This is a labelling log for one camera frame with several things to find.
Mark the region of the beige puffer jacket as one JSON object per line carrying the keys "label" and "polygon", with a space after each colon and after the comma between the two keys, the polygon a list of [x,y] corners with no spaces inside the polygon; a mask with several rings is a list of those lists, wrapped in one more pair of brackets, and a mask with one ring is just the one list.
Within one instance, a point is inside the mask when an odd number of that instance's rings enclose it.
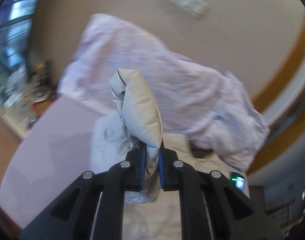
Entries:
{"label": "beige puffer jacket", "polygon": [[[116,113],[98,120],[92,138],[91,165],[96,172],[108,171],[125,160],[129,151],[146,145],[143,189],[126,191],[122,238],[182,239],[180,198],[177,191],[161,188],[159,150],[165,142],[178,142],[179,134],[163,134],[156,100],[139,71],[122,69],[109,81]],[[195,158],[185,148],[178,158],[197,171],[220,171],[226,165],[214,154]]]}

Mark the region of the lilac bed sheet mattress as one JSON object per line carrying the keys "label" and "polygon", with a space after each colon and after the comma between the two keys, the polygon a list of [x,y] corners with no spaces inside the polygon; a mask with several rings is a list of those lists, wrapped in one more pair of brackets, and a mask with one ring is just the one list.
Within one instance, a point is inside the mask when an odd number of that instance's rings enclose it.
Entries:
{"label": "lilac bed sheet mattress", "polygon": [[0,187],[0,207],[20,229],[89,170],[97,118],[93,111],[62,96],[20,143]]}

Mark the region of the white wall air conditioner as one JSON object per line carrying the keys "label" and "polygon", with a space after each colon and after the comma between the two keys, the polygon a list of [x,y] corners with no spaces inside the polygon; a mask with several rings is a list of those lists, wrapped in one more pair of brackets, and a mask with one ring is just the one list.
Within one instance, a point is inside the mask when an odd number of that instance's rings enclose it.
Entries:
{"label": "white wall air conditioner", "polygon": [[209,11],[210,6],[203,0],[165,0],[180,8],[193,18],[201,19]]}

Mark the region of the lilac crumpled duvet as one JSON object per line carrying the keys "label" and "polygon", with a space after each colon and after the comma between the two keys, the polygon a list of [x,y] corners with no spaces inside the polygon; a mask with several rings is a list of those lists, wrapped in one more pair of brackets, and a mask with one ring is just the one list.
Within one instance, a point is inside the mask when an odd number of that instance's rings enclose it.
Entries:
{"label": "lilac crumpled duvet", "polygon": [[144,77],[166,133],[186,135],[197,148],[214,151],[235,168],[249,169],[269,129],[244,85],[231,73],[173,53],[134,23],[92,15],[57,90],[106,115],[115,109],[108,81],[122,69]]}

